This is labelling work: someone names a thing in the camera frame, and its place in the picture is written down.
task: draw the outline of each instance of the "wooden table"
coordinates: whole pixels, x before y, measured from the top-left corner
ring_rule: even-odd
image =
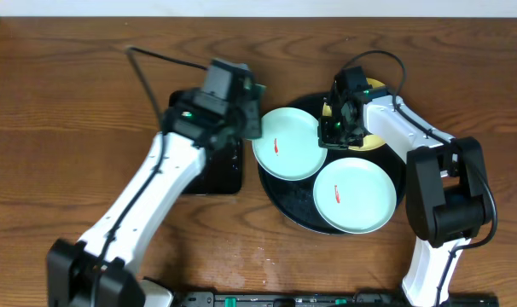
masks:
[[[495,240],[463,254],[450,290],[517,306],[517,20],[183,18],[1,19],[0,305],[45,305],[52,243],[89,228],[148,151],[156,126],[128,44],[204,65],[245,62],[268,87],[264,111],[327,90],[357,53],[399,55],[409,71],[404,99],[432,125],[481,142],[497,198]],[[143,63],[164,107],[172,91],[204,78]],[[400,77],[381,56],[361,63],[391,86]],[[398,287],[415,243],[404,206],[370,235],[312,233],[270,203],[251,152],[247,144],[239,194],[177,201],[143,275],[239,293]]]

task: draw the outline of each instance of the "red mark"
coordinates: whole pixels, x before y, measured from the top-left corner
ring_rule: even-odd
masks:
[[[336,196],[336,202],[340,203],[340,195],[338,194],[338,186],[334,185],[334,195]]]

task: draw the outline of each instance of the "black plate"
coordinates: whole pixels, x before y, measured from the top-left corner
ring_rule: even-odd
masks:
[[[312,94],[291,102],[289,107],[296,107],[319,119],[322,114],[323,97],[328,93]],[[260,165],[258,174],[260,182],[268,197],[286,217],[298,225],[328,235],[347,235],[327,223],[316,209],[313,201],[313,184],[323,167],[342,158],[361,158],[381,167],[392,179],[397,193],[397,207],[405,191],[406,165],[387,145],[367,152],[354,150],[329,150],[325,163],[313,176],[299,181],[285,181],[270,175]]]

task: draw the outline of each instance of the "black cable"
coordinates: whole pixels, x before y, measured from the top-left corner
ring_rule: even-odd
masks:
[[[397,63],[401,66],[401,69],[403,70],[403,77],[401,77],[401,81],[400,81],[398,87],[395,89],[395,93],[392,95],[392,104],[393,104],[393,107],[395,108],[395,110],[397,112],[399,112],[404,119],[408,120],[412,125],[414,125],[416,128],[418,128],[418,130],[423,132],[426,136],[429,136],[432,139],[442,143],[446,147],[449,147],[452,150],[454,150],[454,152],[456,154],[458,154],[458,157],[461,157],[463,162],[465,162],[465,164],[469,167],[470,171],[472,171],[477,176],[477,178],[480,181],[480,184],[483,186],[484,191],[488,195],[488,199],[490,200],[490,203],[491,203],[491,228],[490,228],[490,232],[488,233],[488,235],[483,240],[476,242],[476,243],[472,243],[472,244],[465,245],[465,246],[454,246],[454,248],[452,248],[452,250],[450,251],[450,256],[448,258],[448,262],[446,263],[446,265],[444,267],[443,274],[441,275],[441,278],[440,278],[439,286],[437,287],[437,297],[435,299],[435,306],[439,307],[440,293],[443,288],[444,282],[446,281],[446,276],[448,275],[448,270],[450,269],[452,260],[456,257],[456,252],[465,250],[465,249],[481,247],[481,246],[487,244],[488,242],[490,242],[493,239],[494,235],[496,234],[496,231],[497,231],[496,201],[494,200],[494,196],[493,196],[493,193],[491,192],[488,182],[486,181],[486,179],[484,178],[482,173],[479,172],[478,168],[475,166],[473,161],[466,159],[461,154],[462,153],[461,150],[456,145],[452,144],[451,142],[446,141],[445,139],[443,139],[440,136],[435,135],[433,133],[433,129],[426,129],[425,127],[418,124],[415,120],[413,120],[410,116],[408,116],[405,112],[403,112],[403,110],[401,110],[401,104],[397,103],[397,96],[398,96],[399,92],[401,91],[401,89],[403,88],[404,82],[406,81],[406,67],[404,66],[404,63],[403,63],[403,61],[401,61],[401,59],[399,59],[396,55],[394,55],[393,53],[388,52],[388,51],[370,50],[370,51],[363,52],[362,54],[356,55],[355,57],[353,57],[342,67],[342,69],[347,68],[348,66],[352,65],[356,60],[358,60],[366,55],[371,55],[371,54],[387,55],[387,56],[393,58],[395,61],[397,61]]]
[[[187,61],[180,61],[177,59],[173,59],[164,55],[159,55],[157,53],[154,53],[152,51],[148,51],[145,49],[141,49],[138,47],[130,46],[126,49],[125,53],[128,56],[128,60],[131,63],[131,66],[133,67],[134,71],[136,72],[136,75],[139,77],[139,81],[141,81],[142,87],[145,89],[148,99],[150,100],[150,103],[153,107],[154,114],[156,115],[156,118],[158,119],[158,126],[160,128],[160,133],[162,131],[162,114],[160,112],[160,107],[158,106],[158,102],[156,101],[156,97],[154,96],[154,92],[152,91],[152,88],[150,87],[150,84],[148,83],[147,79],[145,78],[145,75],[143,74],[141,68],[139,67],[139,64],[137,63],[137,59],[135,58],[134,52],[141,53],[144,55],[153,56],[155,58],[170,61],[176,64],[185,65],[188,67],[195,67],[203,70],[207,70],[206,67],[194,63],[190,63]],[[107,233],[107,239],[105,240],[105,243],[103,244],[102,252],[97,257],[96,262],[96,275],[94,277],[94,282],[92,284],[91,289],[91,300],[90,305],[92,307],[96,306],[96,295],[97,290],[99,288],[99,278],[101,274],[101,267],[103,260],[107,256],[108,247],[111,245],[111,243],[114,241],[114,235],[116,234],[116,231],[120,227],[120,224],[122,224],[122,221],[124,220],[125,216],[128,214],[128,212],[131,210],[131,208],[135,205],[141,194],[145,191],[147,186],[150,184],[150,182],[153,181],[154,176],[158,173],[160,170],[160,167],[162,166],[162,162],[164,161],[164,153],[166,151],[166,140],[164,139],[164,136],[161,137],[161,143],[160,143],[160,155],[158,156],[158,162],[156,162],[156,165],[153,168],[153,171],[148,176],[147,180],[143,183],[143,185],[137,190],[136,194],[133,196],[133,198],[130,200],[128,205],[124,208],[122,213],[120,213],[119,217],[116,219],[116,221],[113,224],[113,227],[108,231]]]

